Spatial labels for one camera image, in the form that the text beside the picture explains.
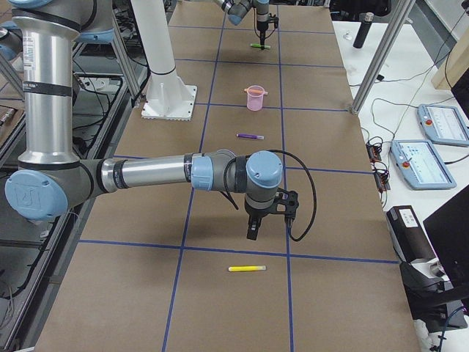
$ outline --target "black computer monitor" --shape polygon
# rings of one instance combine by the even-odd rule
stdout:
[[[453,286],[469,286],[469,186],[426,218],[424,227]],[[459,299],[469,309],[469,295]]]

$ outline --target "purple marker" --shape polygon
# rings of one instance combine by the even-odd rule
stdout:
[[[245,133],[236,133],[237,138],[247,138],[247,139],[264,139],[264,136],[257,136],[256,134],[245,134]]]

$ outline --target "screen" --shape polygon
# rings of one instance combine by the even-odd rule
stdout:
[[[425,219],[424,227],[453,286],[469,285],[469,186]],[[469,298],[463,303],[469,307]]]
[[[425,185],[449,182],[449,178],[440,167],[440,162],[427,143],[408,142],[399,145],[419,183]]]
[[[454,109],[427,106],[427,110],[433,121],[438,137],[457,141],[468,140]]]

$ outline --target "blue tape line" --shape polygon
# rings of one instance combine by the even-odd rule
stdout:
[[[282,150],[285,150],[285,124],[284,124],[284,95],[283,95],[283,85],[282,85],[282,76],[281,76],[281,33],[278,32],[278,79],[280,83],[280,118],[281,118],[281,146]],[[285,154],[282,154],[284,162],[284,187],[288,189],[287,185],[287,169],[286,169],[286,157]],[[295,351],[295,334],[293,326],[293,296],[292,296],[292,264],[290,262],[290,242],[285,227],[285,246],[287,249],[287,290],[288,290],[288,320],[289,320],[289,342],[290,342],[290,352]]]
[[[131,156],[131,155],[116,155],[114,154],[114,158],[123,158],[123,159],[146,159],[149,157],[146,156]]]
[[[221,28],[221,27],[211,27],[211,26],[179,26],[179,25],[170,25],[169,28],[186,28],[186,29],[223,29],[224,31],[245,31],[252,32],[252,29],[247,28]],[[292,31],[288,29],[279,29],[278,33],[312,33],[312,34],[335,34],[334,32],[320,32],[320,31]]]
[[[322,108],[284,108],[284,110],[305,110],[305,111],[334,111],[347,112],[347,109],[322,109]]]
[[[223,25],[222,26],[224,26],[224,24],[225,24],[225,19],[226,19],[226,14],[224,14],[224,17],[223,17]],[[220,47],[221,47],[221,38],[222,37],[223,37],[223,28],[220,30],[220,39],[218,41],[218,49],[217,49],[216,60],[218,60],[218,57],[220,55]],[[204,144],[204,137],[205,137],[205,131],[206,131],[206,128],[207,128],[208,113],[209,113],[209,110],[210,110],[210,100],[212,98],[213,85],[215,83],[216,70],[217,70],[217,62],[215,62],[215,67],[213,68],[213,77],[212,77],[212,83],[211,83],[211,86],[210,86],[210,93],[209,93],[209,98],[208,98],[207,111],[205,112],[204,127],[202,129],[202,135],[201,135],[201,138],[200,138],[199,152],[202,151],[202,145]],[[188,213],[187,213],[187,216],[185,218],[184,233],[182,235],[180,256],[179,256],[178,261],[177,261],[176,275],[174,277],[173,291],[172,291],[172,294],[171,294],[171,303],[169,305],[168,318],[166,320],[166,328],[165,328],[165,333],[164,333],[164,338],[163,338],[163,345],[161,346],[161,352],[166,352],[166,346],[167,346],[167,343],[168,343],[168,336],[169,336],[169,329],[170,329],[170,326],[171,326],[171,318],[172,318],[172,313],[173,313],[174,300],[176,299],[177,283],[179,281],[180,269],[181,269],[181,264],[182,264],[182,257],[184,255],[185,238],[187,236],[187,232],[188,232],[188,228],[189,228],[189,218],[191,217],[191,210],[192,210],[192,203],[193,203],[193,193],[194,193],[194,189],[192,188],[191,198],[189,199]]]
[[[215,252],[215,253],[231,253],[231,254],[251,254],[251,255],[265,255],[269,257],[286,257],[285,253],[275,253],[275,252],[259,252],[259,251],[243,251],[236,249],[219,249],[219,248],[207,248],[207,247],[187,247],[184,249],[189,251],[197,252]]]
[[[350,258],[350,257],[329,257],[324,255],[310,254],[290,254],[292,258],[316,259],[316,260],[335,260],[339,262],[357,262],[357,263],[375,263],[375,264],[399,264],[398,260]]]
[[[237,105],[237,104],[222,104],[222,103],[210,103],[210,106],[229,106],[230,108],[245,108],[246,105]],[[275,109],[280,110],[279,107],[276,106],[263,106],[263,109]]]
[[[283,29],[282,32],[285,32],[285,33],[311,33],[311,34],[335,34],[334,32],[290,31],[290,30],[288,30],[288,29]]]
[[[23,101],[21,98],[0,98],[0,100],[8,100],[8,101]]]
[[[0,89],[0,93],[3,91],[3,89],[5,89],[5,87],[7,86],[7,84],[8,84],[8,83],[5,83],[5,84],[3,85],[3,87]]]
[[[81,239],[79,243],[92,243],[92,244],[110,244],[112,246],[132,246],[132,247],[150,247],[162,249],[180,249],[181,246],[172,246],[169,244],[156,244],[156,243],[139,243],[139,242],[119,242],[119,241],[102,241],[102,240],[84,240]]]
[[[296,166],[286,166],[288,170],[303,170],[303,167],[296,167]],[[314,167],[309,167],[308,170],[310,171],[321,171],[321,172],[338,172],[342,174],[360,174],[360,175],[373,175],[371,171],[355,171],[355,170],[339,170],[339,169],[318,169]]]
[[[172,318],[172,315],[173,315],[174,301],[176,300],[177,283],[179,282],[179,275],[180,275],[180,272],[181,272],[181,265],[182,265],[182,256],[184,255],[185,238],[186,238],[186,235],[188,233],[189,218],[191,217],[193,193],[194,193],[194,190],[192,188],[191,196],[189,198],[188,212],[187,212],[186,217],[185,217],[184,233],[182,234],[179,257],[177,258],[176,275],[174,275],[173,291],[171,293],[171,301],[169,303],[168,317],[166,319],[166,328],[165,328],[165,331],[164,331],[164,338],[163,338],[163,344],[161,346],[161,352],[166,351],[166,346],[168,344],[169,328],[171,327],[171,318]]]
[[[189,28],[189,29],[217,29],[218,31],[223,29],[221,27],[211,27],[211,26],[168,26],[169,28]]]
[[[221,64],[242,64],[242,65],[270,65],[270,66],[292,66],[292,67],[319,67],[319,68],[344,68],[337,65],[313,65],[313,64],[280,64],[275,62],[250,62],[250,61],[225,61],[225,60],[207,60],[207,59],[174,59],[175,61],[191,61],[191,62],[218,62]]]
[[[217,73],[218,58],[220,57],[220,47],[221,47],[221,41],[222,41],[222,38],[223,38],[223,26],[225,24],[225,19],[226,19],[226,14],[224,14],[224,16],[223,16],[223,25],[222,25],[222,28],[220,30],[220,38],[218,39],[217,56],[215,58],[215,67],[213,68],[212,82],[210,84],[207,111],[205,112],[204,127],[202,129],[202,137],[200,138],[199,153],[202,151],[202,146],[204,145],[205,131],[207,130],[208,114],[209,114],[209,111],[210,111],[210,105],[211,105],[211,101],[212,101],[213,87],[215,86],[215,77],[216,77],[216,73]]]
[[[186,218],[185,232],[188,229],[188,218]],[[122,241],[104,241],[104,240],[86,240],[81,239],[79,243],[89,244],[105,244],[109,246],[130,246],[130,247],[147,247],[147,248],[159,248],[159,249],[181,249],[195,252],[218,252],[218,253],[232,253],[232,254],[252,254],[252,255],[265,255],[269,257],[295,257],[303,259],[314,259],[314,260],[335,260],[341,262],[360,262],[360,263],[377,263],[377,264],[399,264],[398,260],[384,260],[384,259],[370,259],[370,258],[352,258],[352,257],[332,257],[326,255],[313,255],[313,254],[287,254],[280,252],[262,252],[262,251],[246,251],[239,249],[221,249],[221,248],[209,248],[209,247],[194,247],[194,246],[176,246],[170,244],[158,244],[158,243],[142,243],[142,242],[122,242]]]

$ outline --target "plastic cup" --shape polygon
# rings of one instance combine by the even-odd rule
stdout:
[[[264,101],[265,89],[261,86],[250,86],[248,88],[248,104],[247,107],[251,111],[259,111],[262,109]]]

